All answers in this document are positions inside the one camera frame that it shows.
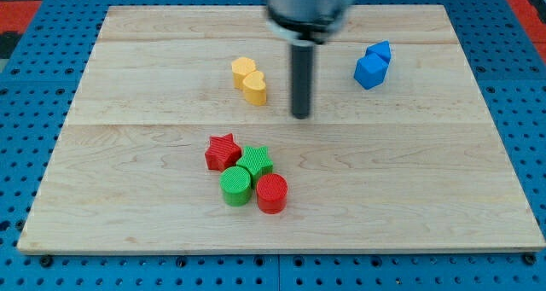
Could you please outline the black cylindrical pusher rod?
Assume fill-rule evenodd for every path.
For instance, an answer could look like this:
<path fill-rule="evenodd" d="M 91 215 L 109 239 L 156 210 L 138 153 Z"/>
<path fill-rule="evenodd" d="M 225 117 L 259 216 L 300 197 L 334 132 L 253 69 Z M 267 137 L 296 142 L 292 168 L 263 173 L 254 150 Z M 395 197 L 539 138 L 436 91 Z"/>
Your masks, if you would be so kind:
<path fill-rule="evenodd" d="M 314 56 L 312 45 L 290 46 L 291 114 L 296 119 L 307 119 L 311 113 Z"/>

